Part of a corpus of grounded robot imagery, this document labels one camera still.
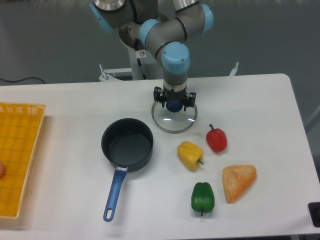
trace blue saucepan handle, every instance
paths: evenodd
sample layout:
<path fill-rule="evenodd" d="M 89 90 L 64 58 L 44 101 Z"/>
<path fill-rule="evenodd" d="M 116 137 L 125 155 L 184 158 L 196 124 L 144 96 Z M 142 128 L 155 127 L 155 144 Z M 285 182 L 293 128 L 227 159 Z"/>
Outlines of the blue saucepan handle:
<path fill-rule="evenodd" d="M 111 189 L 109 192 L 108 200 L 106 201 L 105 210 L 103 214 L 103 220 L 105 220 L 106 222 L 111 222 L 114 218 L 121 185 L 125 179 L 125 176 L 127 175 L 127 170 L 128 168 L 117 166 L 117 168 L 114 171 Z"/>

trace glass pot lid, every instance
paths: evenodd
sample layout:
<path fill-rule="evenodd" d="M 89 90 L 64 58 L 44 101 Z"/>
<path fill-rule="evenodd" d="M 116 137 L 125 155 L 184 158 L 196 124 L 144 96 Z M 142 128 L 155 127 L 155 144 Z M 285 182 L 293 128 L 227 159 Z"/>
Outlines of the glass pot lid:
<path fill-rule="evenodd" d="M 154 123 L 163 131 L 171 134 L 182 133 L 189 129 L 196 121 L 198 116 L 197 106 L 187 107 L 184 111 L 168 110 L 168 103 L 165 107 L 158 101 L 152 105 L 151 115 Z"/>

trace pepper stem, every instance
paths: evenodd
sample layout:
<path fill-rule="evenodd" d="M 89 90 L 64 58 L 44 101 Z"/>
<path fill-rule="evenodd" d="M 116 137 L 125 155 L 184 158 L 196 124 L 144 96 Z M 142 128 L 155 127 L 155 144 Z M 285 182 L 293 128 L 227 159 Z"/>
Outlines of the pepper stem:
<path fill-rule="evenodd" d="M 204 163 L 201 161 L 200 158 L 198 159 L 198 161 L 196 161 L 196 163 L 197 163 L 197 164 L 198 164 L 198 163 L 201 163 L 202 165 L 204 164 Z"/>

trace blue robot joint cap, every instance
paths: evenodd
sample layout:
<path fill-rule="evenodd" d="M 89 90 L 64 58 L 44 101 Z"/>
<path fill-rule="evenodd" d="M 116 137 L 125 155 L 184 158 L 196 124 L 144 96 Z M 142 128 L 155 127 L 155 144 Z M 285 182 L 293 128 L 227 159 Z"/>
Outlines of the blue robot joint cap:
<path fill-rule="evenodd" d="M 204 33 L 214 25 L 214 14 L 208 5 L 201 4 L 201 7 L 203 8 L 205 17 L 204 28 L 202 30 L 202 33 Z"/>
<path fill-rule="evenodd" d="M 162 64 L 172 74 L 183 74 L 190 67 L 190 52 L 186 45 L 174 41 L 163 48 Z"/>
<path fill-rule="evenodd" d="M 93 3 L 89 4 L 91 13 L 94 16 L 95 21 L 98 23 L 99 27 L 106 33 L 112 32 L 114 29 L 107 23 L 107 21 L 101 16 L 98 9 Z"/>
<path fill-rule="evenodd" d="M 140 29 L 139 29 L 139 38 L 144 46 L 146 46 L 146 39 L 148 37 L 148 33 L 153 28 L 154 25 L 159 24 L 160 22 L 156 19 L 149 19 L 145 21 Z"/>

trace bread slice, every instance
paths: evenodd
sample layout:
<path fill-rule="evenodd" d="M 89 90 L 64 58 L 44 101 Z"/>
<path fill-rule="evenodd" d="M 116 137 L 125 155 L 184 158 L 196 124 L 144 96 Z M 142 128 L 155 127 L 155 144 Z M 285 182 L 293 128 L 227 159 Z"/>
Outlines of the bread slice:
<path fill-rule="evenodd" d="M 252 165 L 232 165 L 223 169 L 222 184 L 227 203 L 234 203 L 255 181 L 257 169 Z"/>

